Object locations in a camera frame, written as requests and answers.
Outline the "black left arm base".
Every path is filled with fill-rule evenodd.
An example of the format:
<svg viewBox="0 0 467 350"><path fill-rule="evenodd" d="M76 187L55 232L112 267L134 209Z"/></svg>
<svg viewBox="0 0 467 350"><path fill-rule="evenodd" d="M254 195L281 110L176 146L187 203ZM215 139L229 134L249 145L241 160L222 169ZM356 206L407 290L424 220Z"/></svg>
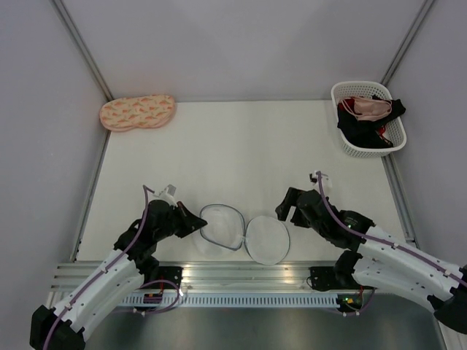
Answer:
<svg viewBox="0 0 467 350"><path fill-rule="evenodd" d="M160 266L144 277L141 289L176 289L182 282L183 268L181 266Z"/></svg>

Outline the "round white mesh laundry bag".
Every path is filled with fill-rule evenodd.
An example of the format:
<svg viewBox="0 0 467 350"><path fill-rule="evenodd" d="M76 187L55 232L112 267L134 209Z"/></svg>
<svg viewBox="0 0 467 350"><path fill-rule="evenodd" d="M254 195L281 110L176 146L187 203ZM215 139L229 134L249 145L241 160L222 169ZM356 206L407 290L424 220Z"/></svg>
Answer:
<svg viewBox="0 0 467 350"><path fill-rule="evenodd" d="M257 216L247 221L232 206L213 203L200 211L207 225L194 235L196 248L206 257L227 257L244 249L261 265L282 262L290 250L290 234L278 219Z"/></svg>

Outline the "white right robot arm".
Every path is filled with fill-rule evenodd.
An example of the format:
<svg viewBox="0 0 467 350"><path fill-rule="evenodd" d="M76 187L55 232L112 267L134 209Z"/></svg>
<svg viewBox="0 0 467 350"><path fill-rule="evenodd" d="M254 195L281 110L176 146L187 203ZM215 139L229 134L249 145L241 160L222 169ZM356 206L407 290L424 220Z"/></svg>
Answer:
<svg viewBox="0 0 467 350"><path fill-rule="evenodd" d="M338 210L316 190L289 188L275 213L278 220L310 228L343 250L332 268L334 284L400 296L451 330L466 333L466 268L395 239L356 211Z"/></svg>

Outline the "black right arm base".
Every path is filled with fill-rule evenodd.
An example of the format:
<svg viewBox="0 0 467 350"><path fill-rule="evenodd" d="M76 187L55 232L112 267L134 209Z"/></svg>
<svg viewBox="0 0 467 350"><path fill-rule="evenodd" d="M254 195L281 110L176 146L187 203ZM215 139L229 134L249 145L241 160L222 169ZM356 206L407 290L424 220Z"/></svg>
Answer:
<svg viewBox="0 0 467 350"><path fill-rule="evenodd" d="M319 292L344 289L331 266L310 267L308 282L313 290Z"/></svg>

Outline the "pink bra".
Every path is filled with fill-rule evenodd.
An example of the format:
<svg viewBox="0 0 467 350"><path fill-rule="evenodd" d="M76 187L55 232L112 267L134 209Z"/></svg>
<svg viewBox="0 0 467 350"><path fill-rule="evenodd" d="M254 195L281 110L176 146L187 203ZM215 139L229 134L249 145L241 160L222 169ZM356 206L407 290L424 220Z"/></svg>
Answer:
<svg viewBox="0 0 467 350"><path fill-rule="evenodd" d="M358 122L376 122L387 117L393 110L392 102L361 96L343 98L339 106Z"/></svg>

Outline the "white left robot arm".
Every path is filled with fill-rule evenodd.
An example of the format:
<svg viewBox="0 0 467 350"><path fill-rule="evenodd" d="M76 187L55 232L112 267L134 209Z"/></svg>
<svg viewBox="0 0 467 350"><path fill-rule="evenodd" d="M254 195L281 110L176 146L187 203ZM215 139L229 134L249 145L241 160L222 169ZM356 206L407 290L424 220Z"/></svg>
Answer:
<svg viewBox="0 0 467 350"><path fill-rule="evenodd" d="M53 307L40 306L31 317L29 344L33 349L83 349L92 332L136 289L153 288L159 261L153 256L160 241L184 238L207 221L182 202L150 201L112 251L89 277Z"/></svg>

